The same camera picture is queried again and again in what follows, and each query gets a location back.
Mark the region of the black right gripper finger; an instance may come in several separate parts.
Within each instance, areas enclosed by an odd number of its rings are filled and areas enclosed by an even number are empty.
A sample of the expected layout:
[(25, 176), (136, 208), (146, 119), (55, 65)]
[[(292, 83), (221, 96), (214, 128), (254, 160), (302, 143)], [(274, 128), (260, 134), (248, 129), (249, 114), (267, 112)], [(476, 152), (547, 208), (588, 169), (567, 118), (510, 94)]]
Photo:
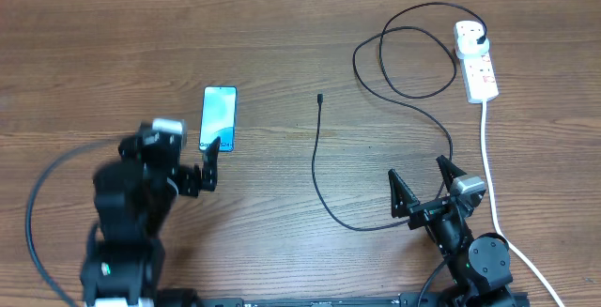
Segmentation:
[(443, 178), (444, 185), (447, 189), (447, 192), (451, 191), (452, 184), (457, 177), (465, 176), (467, 173), (454, 165), (449, 159), (447, 159), (444, 155), (440, 155), (436, 158), (437, 164), (439, 166), (440, 173)]
[(391, 188), (392, 217), (403, 218), (409, 216), (413, 209), (420, 205), (419, 199), (394, 169), (388, 171), (388, 177)]

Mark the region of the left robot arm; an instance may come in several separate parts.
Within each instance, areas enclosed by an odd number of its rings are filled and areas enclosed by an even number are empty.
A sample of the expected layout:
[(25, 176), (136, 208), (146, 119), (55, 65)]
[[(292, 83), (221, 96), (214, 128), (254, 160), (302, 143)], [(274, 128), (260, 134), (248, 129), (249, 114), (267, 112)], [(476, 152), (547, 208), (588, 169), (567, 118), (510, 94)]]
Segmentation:
[(192, 288), (161, 289), (160, 231), (179, 196), (214, 191), (220, 139), (202, 164), (180, 162), (184, 137), (157, 129), (124, 138), (118, 161), (93, 176), (99, 221), (88, 235), (80, 280), (87, 306), (197, 306)]

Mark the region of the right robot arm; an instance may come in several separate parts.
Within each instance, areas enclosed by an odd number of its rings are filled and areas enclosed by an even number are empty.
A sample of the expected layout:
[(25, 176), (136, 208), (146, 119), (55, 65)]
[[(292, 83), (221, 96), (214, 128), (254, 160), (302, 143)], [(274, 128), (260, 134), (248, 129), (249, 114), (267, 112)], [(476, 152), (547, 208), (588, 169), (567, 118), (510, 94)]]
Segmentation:
[(444, 156), (437, 157), (437, 163), (448, 194), (426, 203), (420, 202), (394, 169), (388, 172), (392, 216), (407, 217), (411, 230), (425, 228), (442, 256), (416, 304), (422, 303), (433, 279), (447, 268), (454, 285), (437, 294), (437, 306), (516, 306), (509, 289), (513, 276), (508, 241), (497, 233), (476, 238), (467, 225), (467, 218), (485, 196), (485, 183)]

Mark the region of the blue Galaxy smartphone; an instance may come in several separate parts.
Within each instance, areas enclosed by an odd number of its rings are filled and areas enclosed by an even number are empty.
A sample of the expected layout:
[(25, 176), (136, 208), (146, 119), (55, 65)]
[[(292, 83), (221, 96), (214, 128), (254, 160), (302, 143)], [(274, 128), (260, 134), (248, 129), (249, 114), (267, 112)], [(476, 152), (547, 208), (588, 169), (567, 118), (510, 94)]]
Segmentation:
[(206, 150), (220, 138), (221, 152), (235, 147), (238, 90), (234, 86), (207, 86), (204, 91), (199, 149)]

